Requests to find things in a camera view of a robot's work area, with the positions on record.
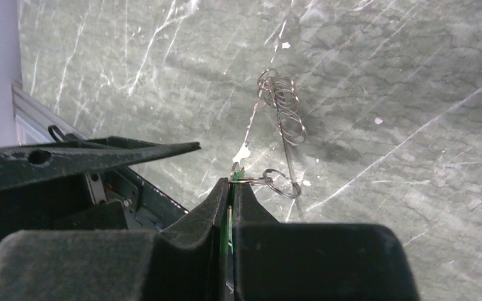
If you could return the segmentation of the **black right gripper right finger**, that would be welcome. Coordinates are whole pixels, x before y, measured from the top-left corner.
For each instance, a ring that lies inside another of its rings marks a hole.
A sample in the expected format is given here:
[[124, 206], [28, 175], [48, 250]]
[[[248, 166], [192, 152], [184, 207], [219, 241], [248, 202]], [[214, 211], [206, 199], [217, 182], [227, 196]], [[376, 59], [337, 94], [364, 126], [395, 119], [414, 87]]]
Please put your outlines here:
[[403, 246], [386, 226], [281, 223], [248, 184], [233, 189], [236, 300], [419, 300]]

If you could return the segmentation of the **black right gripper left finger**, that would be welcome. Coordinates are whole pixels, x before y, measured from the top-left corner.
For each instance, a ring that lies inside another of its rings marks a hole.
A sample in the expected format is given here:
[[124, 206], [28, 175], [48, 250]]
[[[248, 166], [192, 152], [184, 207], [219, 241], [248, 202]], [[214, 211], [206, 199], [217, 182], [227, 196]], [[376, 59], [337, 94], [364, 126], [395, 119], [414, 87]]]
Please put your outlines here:
[[223, 300], [229, 183], [150, 230], [18, 231], [0, 242], [0, 300]]

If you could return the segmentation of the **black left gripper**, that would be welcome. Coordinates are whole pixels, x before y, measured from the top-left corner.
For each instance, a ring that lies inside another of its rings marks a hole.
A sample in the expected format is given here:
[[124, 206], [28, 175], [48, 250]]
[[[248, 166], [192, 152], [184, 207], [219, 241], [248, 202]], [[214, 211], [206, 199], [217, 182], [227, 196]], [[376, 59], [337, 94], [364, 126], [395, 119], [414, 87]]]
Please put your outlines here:
[[[126, 166], [200, 148], [116, 136], [0, 148], [0, 241], [20, 230], [164, 230], [187, 210]], [[98, 175], [99, 204], [86, 177], [73, 176], [121, 167]]]

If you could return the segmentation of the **green key tag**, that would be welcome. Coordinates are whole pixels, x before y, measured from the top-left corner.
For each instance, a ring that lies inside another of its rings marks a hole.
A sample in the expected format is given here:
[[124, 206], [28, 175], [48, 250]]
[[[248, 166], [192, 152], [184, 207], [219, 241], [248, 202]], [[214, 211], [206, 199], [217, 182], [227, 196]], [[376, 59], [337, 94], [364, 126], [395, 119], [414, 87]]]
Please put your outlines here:
[[234, 189], [245, 183], [245, 171], [240, 167], [239, 162], [234, 162], [228, 178], [227, 194], [226, 194], [226, 213], [222, 222], [224, 234], [221, 237], [221, 249], [224, 255], [228, 255], [233, 251], [232, 246], [232, 228], [233, 228], [233, 207], [234, 207]]

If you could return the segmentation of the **stack of steel rings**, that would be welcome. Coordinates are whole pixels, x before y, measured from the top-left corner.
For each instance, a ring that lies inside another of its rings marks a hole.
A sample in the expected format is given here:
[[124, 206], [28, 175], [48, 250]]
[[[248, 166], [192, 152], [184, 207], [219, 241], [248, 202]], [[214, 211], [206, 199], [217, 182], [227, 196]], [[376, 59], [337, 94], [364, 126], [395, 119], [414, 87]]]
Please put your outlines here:
[[276, 109], [280, 135], [288, 144], [299, 145], [306, 140], [306, 128], [297, 113], [300, 99], [292, 78], [273, 68], [264, 70], [257, 79], [257, 97]]

